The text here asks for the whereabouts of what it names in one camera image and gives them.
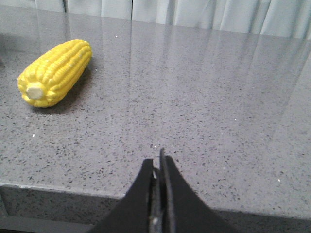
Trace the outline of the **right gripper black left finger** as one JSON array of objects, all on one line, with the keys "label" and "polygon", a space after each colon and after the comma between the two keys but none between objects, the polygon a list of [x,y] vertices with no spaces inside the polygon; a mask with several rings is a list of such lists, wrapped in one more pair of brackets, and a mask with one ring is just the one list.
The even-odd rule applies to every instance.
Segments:
[{"label": "right gripper black left finger", "polygon": [[90,233],[161,232],[161,193],[158,169],[153,160],[143,161],[141,169],[122,200]]}]

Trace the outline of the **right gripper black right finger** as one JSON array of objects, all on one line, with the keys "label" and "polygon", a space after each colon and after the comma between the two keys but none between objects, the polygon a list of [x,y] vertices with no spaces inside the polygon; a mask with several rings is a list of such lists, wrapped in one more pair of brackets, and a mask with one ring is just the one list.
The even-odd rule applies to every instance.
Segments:
[{"label": "right gripper black right finger", "polygon": [[163,233],[238,232],[204,204],[163,148],[160,150],[160,190]]}]

